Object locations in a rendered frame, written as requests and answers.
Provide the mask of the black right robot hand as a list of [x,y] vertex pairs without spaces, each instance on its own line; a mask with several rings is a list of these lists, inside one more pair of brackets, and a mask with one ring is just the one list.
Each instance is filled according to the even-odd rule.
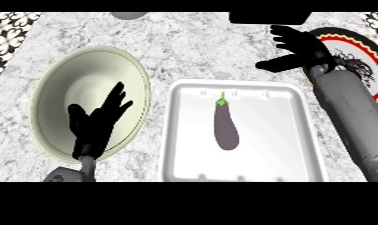
[[331,55],[323,42],[307,31],[301,32],[289,26],[272,25],[270,33],[278,42],[276,47],[289,51],[289,54],[255,63],[258,69],[273,73],[292,70],[298,67],[312,69],[320,65],[325,71],[335,69],[334,56]]

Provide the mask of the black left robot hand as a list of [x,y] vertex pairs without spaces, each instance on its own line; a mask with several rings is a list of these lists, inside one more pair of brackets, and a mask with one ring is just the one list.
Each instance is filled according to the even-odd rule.
[[92,114],[86,113],[78,104],[68,106],[69,130],[75,135],[74,159],[80,159],[84,156],[97,159],[102,156],[115,123],[133,105],[133,101],[123,104],[124,97],[124,84],[118,82],[102,106],[93,110]]

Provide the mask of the red-rimmed patterned plate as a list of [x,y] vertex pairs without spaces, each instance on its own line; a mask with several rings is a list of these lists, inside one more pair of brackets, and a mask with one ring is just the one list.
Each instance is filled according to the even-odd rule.
[[354,31],[338,27],[320,27],[310,33],[338,59],[353,60],[354,71],[378,102],[378,44]]

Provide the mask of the white tray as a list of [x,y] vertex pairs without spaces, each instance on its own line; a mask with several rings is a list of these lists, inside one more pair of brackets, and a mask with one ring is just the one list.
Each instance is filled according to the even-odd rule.
[[[214,137],[216,101],[229,102],[235,149]],[[168,91],[160,154],[164,182],[325,182],[310,112],[284,82],[180,79]]]

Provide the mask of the purple eggplant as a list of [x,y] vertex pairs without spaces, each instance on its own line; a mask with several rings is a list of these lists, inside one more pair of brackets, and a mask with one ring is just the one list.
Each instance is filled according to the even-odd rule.
[[223,150],[230,151],[238,147],[239,133],[230,117],[229,101],[224,95],[222,95],[220,99],[216,101],[214,137]]

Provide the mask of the pale green bowl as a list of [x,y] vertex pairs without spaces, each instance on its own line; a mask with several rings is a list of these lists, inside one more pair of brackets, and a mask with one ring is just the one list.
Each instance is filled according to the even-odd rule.
[[118,48],[90,46],[68,54],[40,79],[30,105],[30,128],[44,152],[66,163],[75,161],[68,106],[75,103],[92,112],[117,84],[124,85],[124,100],[133,105],[115,123],[106,157],[126,147],[148,115],[151,84],[140,62]]

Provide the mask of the grey round object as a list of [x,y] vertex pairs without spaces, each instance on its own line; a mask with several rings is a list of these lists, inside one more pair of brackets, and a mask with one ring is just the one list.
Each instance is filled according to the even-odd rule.
[[146,15],[148,12],[111,12],[112,16],[121,20],[136,20]]

